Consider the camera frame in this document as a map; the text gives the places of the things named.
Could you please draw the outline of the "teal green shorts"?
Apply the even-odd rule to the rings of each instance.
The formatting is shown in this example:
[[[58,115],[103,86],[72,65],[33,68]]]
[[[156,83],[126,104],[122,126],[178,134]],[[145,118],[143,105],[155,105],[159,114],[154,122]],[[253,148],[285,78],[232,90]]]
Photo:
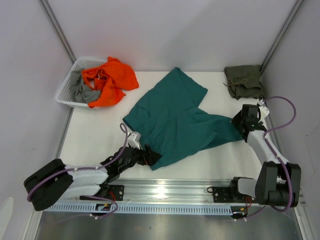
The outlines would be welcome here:
[[[133,106],[123,122],[140,133],[140,143],[161,158],[150,168],[155,171],[199,151],[243,138],[231,118],[209,114],[199,108],[207,88],[176,67]]]

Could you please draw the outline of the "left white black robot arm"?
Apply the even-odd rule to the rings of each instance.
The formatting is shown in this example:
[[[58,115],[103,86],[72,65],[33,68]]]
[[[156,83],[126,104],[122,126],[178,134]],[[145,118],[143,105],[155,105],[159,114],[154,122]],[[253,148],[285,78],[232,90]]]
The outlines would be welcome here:
[[[115,200],[110,184],[122,172],[135,165],[152,167],[161,157],[145,145],[142,149],[123,146],[97,166],[70,166],[56,158],[24,181],[27,201],[43,211],[61,200]]]

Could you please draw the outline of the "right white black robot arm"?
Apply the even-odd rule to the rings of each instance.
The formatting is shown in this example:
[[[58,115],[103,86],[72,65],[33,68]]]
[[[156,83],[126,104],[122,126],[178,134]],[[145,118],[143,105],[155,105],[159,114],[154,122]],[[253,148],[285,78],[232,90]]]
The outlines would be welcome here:
[[[231,123],[251,147],[261,162],[257,179],[234,177],[228,196],[239,202],[246,196],[253,197],[260,205],[271,206],[284,212],[299,203],[302,170],[290,163],[267,138],[267,129],[261,121],[258,105],[244,104]]]

